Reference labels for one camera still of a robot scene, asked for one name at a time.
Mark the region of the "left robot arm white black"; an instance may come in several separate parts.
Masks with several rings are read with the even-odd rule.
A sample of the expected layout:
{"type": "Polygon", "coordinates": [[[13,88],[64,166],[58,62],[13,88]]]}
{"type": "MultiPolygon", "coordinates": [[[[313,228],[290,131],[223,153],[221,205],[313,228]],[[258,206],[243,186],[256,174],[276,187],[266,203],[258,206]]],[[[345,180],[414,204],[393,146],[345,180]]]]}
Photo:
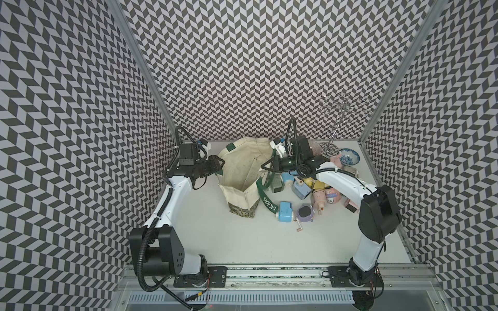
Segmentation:
{"type": "Polygon", "coordinates": [[[176,216],[183,200],[195,190],[198,179],[222,170],[225,161],[209,155],[210,144],[204,139],[183,143],[167,166],[166,188],[150,217],[130,232],[128,241],[134,271],[142,290],[158,290],[170,277],[188,287],[208,282],[207,260],[203,255],[185,251],[175,229],[176,216]]]}

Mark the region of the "white grey pencil sharpener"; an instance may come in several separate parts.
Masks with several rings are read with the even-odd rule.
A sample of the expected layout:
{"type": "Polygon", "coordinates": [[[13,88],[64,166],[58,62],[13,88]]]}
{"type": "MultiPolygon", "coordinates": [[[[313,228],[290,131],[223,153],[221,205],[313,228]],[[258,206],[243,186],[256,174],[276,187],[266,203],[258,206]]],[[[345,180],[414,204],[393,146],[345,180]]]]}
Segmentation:
{"type": "Polygon", "coordinates": [[[351,173],[355,177],[359,176],[358,170],[356,168],[354,168],[354,167],[344,167],[343,170],[346,171],[346,172],[351,173]]]}

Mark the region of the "small pink sharpener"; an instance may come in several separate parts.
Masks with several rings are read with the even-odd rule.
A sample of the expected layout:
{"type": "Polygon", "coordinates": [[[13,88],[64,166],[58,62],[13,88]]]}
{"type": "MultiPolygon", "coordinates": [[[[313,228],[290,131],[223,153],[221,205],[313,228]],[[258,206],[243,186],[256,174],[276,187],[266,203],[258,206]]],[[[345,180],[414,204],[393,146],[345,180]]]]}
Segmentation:
{"type": "Polygon", "coordinates": [[[359,214],[359,207],[357,204],[355,204],[353,201],[351,201],[349,198],[347,198],[344,202],[345,208],[349,210],[352,213],[357,213],[359,214]]]}

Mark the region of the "pink block pencil sharpener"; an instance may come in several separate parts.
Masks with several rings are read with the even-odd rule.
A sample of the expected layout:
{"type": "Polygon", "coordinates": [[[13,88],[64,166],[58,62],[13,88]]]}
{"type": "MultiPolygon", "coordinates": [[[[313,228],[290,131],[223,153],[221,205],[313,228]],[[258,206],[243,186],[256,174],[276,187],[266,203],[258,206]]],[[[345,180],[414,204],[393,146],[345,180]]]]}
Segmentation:
{"type": "Polygon", "coordinates": [[[330,162],[332,162],[339,169],[343,168],[343,164],[341,162],[341,156],[339,154],[330,157],[330,162]]]}

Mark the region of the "pale blue block sharpener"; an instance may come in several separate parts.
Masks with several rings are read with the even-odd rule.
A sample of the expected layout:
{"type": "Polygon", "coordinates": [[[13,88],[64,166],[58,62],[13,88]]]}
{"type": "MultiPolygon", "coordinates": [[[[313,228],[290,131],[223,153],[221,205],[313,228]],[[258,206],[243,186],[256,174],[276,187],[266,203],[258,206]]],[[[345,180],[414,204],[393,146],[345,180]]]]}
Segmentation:
{"type": "Polygon", "coordinates": [[[302,180],[294,181],[292,191],[300,200],[306,199],[312,192],[311,188],[302,180]]]}

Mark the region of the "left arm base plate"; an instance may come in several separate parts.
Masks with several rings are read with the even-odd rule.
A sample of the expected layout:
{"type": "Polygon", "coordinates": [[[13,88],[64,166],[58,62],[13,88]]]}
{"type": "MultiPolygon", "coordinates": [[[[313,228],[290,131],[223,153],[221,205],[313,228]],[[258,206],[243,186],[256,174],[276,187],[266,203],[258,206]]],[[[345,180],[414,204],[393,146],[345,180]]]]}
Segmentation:
{"type": "Polygon", "coordinates": [[[175,277],[175,288],[224,288],[227,281],[226,266],[207,266],[195,275],[175,277]]]}

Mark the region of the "small yellow black sharpener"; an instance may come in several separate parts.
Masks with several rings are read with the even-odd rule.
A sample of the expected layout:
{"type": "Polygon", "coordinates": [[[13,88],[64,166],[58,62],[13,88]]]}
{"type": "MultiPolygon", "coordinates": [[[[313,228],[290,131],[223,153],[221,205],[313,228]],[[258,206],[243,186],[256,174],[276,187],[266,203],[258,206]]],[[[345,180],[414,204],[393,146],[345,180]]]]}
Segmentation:
{"type": "Polygon", "coordinates": [[[328,186],[326,183],[324,182],[321,182],[319,180],[316,180],[313,184],[313,190],[324,190],[326,189],[328,186]]]}

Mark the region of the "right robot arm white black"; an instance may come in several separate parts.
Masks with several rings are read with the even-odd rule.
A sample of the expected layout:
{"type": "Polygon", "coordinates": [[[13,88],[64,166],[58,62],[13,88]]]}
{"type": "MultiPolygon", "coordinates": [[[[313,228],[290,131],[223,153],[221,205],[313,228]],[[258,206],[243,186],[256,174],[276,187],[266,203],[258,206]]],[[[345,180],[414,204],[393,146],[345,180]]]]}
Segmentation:
{"type": "Polygon", "coordinates": [[[272,173],[295,172],[299,180],[312,178],[338,190],[359,208],[359,245],[346,268],[352,286],[363,287],[376,277],[378,258],[385,249],[386,237],[402,221],[394,190],[375,186],[339,168],[324,155],[313,155],[304,136],[270,142],[272,157],[261,168],[272,173]]]}

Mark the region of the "purple small pencil sharpener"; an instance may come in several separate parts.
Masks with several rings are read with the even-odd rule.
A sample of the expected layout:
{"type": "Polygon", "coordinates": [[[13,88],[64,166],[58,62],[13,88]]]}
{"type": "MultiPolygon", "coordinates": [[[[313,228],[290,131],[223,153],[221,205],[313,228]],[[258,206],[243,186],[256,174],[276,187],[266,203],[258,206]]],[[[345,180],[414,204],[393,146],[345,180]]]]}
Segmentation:
{"type": "Polygon", "coordinates": [[[299,208],[296,212],[295,221],[298,224],[297,232],[301,232],[303,230],[302,223],[312,222],[315,216],[315,210],[309,206],[304,205],[299,208]]]}

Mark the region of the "blue round pencil sharpener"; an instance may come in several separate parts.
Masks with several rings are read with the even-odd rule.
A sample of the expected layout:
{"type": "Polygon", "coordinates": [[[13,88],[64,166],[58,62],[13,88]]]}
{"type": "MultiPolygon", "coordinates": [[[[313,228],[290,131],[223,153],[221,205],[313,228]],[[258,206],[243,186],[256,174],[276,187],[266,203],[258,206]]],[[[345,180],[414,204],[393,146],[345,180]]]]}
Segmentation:
{"type": "Polygon", "coordinates": [[[295,176],[293,176],[289,172],[284,172],[281,175],[281,178],[285,186],[291,186],[295,182],[295,176]]]}

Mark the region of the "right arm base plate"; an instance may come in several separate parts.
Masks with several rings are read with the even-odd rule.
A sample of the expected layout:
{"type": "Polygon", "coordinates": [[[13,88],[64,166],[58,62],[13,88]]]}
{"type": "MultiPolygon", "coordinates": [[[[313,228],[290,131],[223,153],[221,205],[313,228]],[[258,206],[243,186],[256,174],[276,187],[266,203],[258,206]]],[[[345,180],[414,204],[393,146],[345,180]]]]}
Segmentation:
{"type": "Polygon", "coordinates": [[[331,281],[333,288],[382,288],[385,286],[376,267],[363,272],[359,268],[350,269],[348,266],[329,266],[323,276],[331,281]]]}

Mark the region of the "cream canvas tote bag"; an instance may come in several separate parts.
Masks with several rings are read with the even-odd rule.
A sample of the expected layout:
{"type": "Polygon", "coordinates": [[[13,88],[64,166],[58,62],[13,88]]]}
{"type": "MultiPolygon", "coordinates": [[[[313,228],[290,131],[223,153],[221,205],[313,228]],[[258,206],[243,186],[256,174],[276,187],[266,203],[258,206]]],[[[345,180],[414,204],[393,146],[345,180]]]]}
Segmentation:
{"type": "Polygon", "coordinates": [[[255,217],[260,201],[256,182],[264,175],[261,166],[272,157],[273,151],[267,137],[243,137],[219,152],[224,165],[216,176],[231,213],[255,217]]]}

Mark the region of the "pink jar shaped sharpener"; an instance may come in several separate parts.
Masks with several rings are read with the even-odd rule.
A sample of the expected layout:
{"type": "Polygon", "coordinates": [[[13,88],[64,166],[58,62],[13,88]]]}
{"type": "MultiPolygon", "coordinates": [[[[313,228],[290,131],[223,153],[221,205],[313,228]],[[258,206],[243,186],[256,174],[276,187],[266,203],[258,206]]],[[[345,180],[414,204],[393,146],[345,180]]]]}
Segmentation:
{"type": "Polygon", "coordinates": [[[321,215],[324,207],[328,203],[327,198],[326,198],[326,193],[325,190],[319,189],[319,190],[314,190],[312,193],[311,197],[311,204],[313,209],[321,215]]]}

